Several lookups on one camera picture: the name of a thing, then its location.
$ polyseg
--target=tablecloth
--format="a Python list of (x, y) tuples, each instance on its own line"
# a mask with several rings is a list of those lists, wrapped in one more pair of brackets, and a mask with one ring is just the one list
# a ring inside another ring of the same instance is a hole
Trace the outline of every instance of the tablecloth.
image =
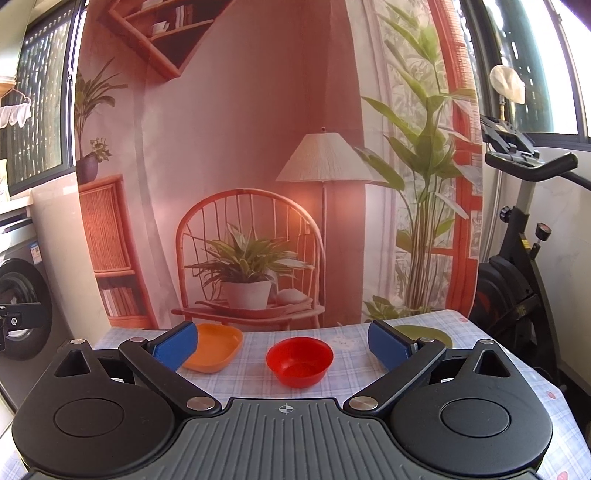
[[(488, 338), (478, 327), (452, 310), (428, 313), (399, 320), (392, 325), (422, 325), (445, 331), (454, 348), (472, 348), (481, 338)], [(245, 333), (241, 351), (233, 362), (217, 374), (199, 374), (184, 368), (178, 373), (226, 404), (231, 397), (310, 398), (334, 397), (342, 404), (385, 373), (367, 346), (368, 325), (349, 325), (292, 332)], [(95, 348), (113, 348), (134, 336), (152, 339), (162, 332), (112, 328)], [(293, 336), (311, 336), (328, 343), (335, 360), (327, 375), (317, 385), (295, 390), (281, 385), (265, 365), (267, 350), (275, 343)], [(554, 434), (538, 474), (544, 480), (590, 480), (591, 453), (585, 443), (562, 392), (509, 354), (534, 390), (553, 425)], [(1, 464), (0, 479), (18, 480), (25, 469), (13, 452)]]

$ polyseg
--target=chair backrest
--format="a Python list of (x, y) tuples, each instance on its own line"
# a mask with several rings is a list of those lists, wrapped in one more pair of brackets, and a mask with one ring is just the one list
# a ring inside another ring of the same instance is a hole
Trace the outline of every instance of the chair backrest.
[(191, 265), (211, 260), (205, 240), (228, 241), (227, 225), (236, 226), (244, 235), (256, 238), (281, 238), (290, 241), (297, 258), (313, 265), (313, 270), (297, 269), (294, 278), (280, 277), (278, 288), (297, 288), (318, 302), (320, 264), (324, 246), (314, 219), (293, 200), (258, 189), (235, 189), (216, 193), (194, 205), (177, 228), (176, 254), (178, 282), (184, 308), (196, 300), (215, 300), (218, 284), (204, 286), (206, 275), (197, 275)]

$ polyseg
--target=wooden chair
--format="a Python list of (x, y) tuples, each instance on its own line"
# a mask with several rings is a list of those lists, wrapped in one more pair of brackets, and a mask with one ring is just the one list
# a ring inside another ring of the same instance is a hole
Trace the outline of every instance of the wooden chair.
[[(219, 300), (219, 284), (204, 286), (205, 275), (192, 267), (211, 259), (205, 250), (205, 239), (227, 241), (227, 224), (235, 225), (245, 235), (256, 238), (282, 238), (292, 243), (298, 259), (311, 264), (313, 270), (298, 269), (294, 278), (280, 277), (278, 289), (297, 288), (311, 297), (311, 309), (271, 319), (246, 319), (220, 315), (210, 307), (195, 305), (200, 300)], [(234, 323), (255, 327), (273, 326), (289, 330), (296, 319), (312, 319), (319, 328), (318, 315), (324, 307), (318, 303), (320, 264), (324, 246), (314, 219), (293, 200), (258, 189), (235, 189), (216, 193), (194, 205), (177, 228), (176, 255), (182, 308), (172, 310), (185, 320), (214, 320), (223, 325)]]

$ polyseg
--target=adjustment knob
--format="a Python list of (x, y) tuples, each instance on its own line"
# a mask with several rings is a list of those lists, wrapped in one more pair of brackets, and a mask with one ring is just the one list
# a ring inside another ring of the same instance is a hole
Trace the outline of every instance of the adjustment knob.
[(505, 223), (509, 223), (511, 217), (511, 207), (503, 207), (499, 212), (499, 218)]
[(535, 226), (535, 235), (540, 241), (545, 242), (551, 234), (552, 229), (545, 223), (538, 223), (538, 225)]

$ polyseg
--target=red bowl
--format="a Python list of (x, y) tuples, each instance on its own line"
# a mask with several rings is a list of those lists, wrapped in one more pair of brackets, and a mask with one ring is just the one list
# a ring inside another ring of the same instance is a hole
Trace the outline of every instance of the red bowl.
[(333, 351), (326, 343), (310, 337), (294, 337), (269, 349), (267, 366), (284, 385), (307, 388), (322, 380), (333, 358)]

